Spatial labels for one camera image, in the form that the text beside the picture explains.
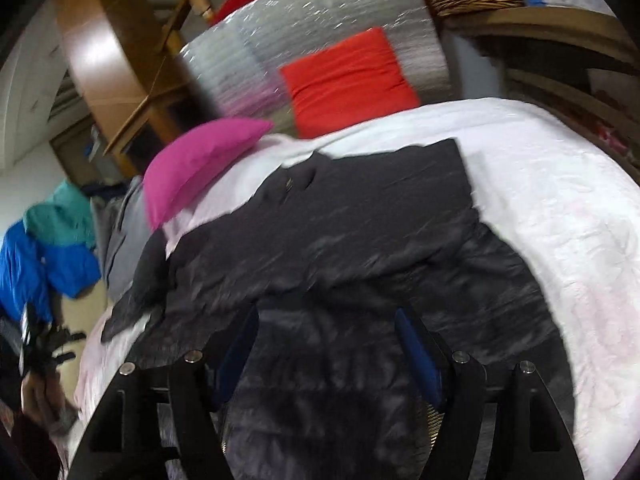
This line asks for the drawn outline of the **person left hand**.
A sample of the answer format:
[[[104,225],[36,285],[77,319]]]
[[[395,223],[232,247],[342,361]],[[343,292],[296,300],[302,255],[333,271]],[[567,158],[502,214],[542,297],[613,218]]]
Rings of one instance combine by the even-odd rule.
[[[60,420],[66,396],[60,373],[44,376],[28,373],[21,385],[22,412],[39,426],[49,429]]]

